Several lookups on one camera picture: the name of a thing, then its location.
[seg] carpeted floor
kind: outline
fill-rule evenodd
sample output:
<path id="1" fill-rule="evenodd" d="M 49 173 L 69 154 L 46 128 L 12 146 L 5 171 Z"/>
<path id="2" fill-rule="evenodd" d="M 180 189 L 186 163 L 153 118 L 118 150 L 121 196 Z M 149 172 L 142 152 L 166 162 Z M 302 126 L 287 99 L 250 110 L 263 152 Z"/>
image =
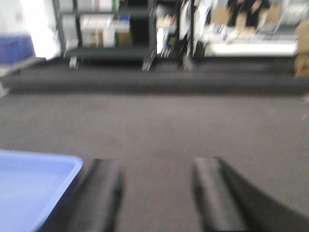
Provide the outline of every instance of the carpeted floor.
<path id="1" fill-rule="evenodd" d="M 190 191 L 195 157 L 222 156 L 309 216 L 309 104 L 302 96 L 11 94 L 0 148 L 119 159 L 120 232 L 201 231 Z"/>

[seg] blue container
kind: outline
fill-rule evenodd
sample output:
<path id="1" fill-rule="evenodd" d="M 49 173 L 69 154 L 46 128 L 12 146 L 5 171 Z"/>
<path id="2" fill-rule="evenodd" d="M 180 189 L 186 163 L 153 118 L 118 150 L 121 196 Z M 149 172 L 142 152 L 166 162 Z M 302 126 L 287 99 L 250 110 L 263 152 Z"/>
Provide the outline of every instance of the blue container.
<path id="1" fill-rule="evenodd" d="M 33 54 L 30 35 L 0 35 L 0 64 L 14 64 Z"/>
<path id="2" fill-rule="evenodd" d="M 0 232 L 35 232 L 80 171 L 75 156 L 0 150 Z"/>

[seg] wall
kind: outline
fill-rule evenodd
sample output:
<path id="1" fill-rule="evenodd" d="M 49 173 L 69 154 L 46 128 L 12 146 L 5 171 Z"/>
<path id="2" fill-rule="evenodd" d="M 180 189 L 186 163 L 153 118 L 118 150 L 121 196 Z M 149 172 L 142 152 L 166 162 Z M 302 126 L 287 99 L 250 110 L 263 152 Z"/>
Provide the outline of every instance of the wall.
<path id="1" fill-rule="evenodd" d="M 20 0 L 0 0 L 0 33 L 28 31 Z"/>

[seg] metal shelving unit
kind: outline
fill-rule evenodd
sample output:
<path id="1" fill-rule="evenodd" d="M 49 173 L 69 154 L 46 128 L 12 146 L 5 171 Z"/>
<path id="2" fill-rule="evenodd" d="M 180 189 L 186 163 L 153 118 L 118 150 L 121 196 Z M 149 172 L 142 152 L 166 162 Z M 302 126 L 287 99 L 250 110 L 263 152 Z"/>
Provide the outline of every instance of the metal shelving unit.
<path id="1" fill-rule="evenodd" d="M 79 11 L 77 0 L 72 0 L 72 11 L 62 11 L 59 0 L 53 0 L 56 22 L 58 27 L 59 39 L 61 44 L 61 56 L 70 58 L 70 67 L 76 67 L 77 61 L 83 58 L 100 58 L 100 59 L 142 59 L 143 71 L 149 71 L 150 66 L 156 55 L 156 15 L 155 0 L 148 0 L 148 7 L 125 7 L 118 11 Z M 81 33 L 80 18 L 83 15 L 129 15 L 134 18 L 148 18 L 149 22 L 149 44 L 136 47 L 84 47 Z M 78 37 L 77 48 L 66 50 L 66 42 L 63 30 L 62 19 L 65 15 L 75 16 L 75 25 Z"/>

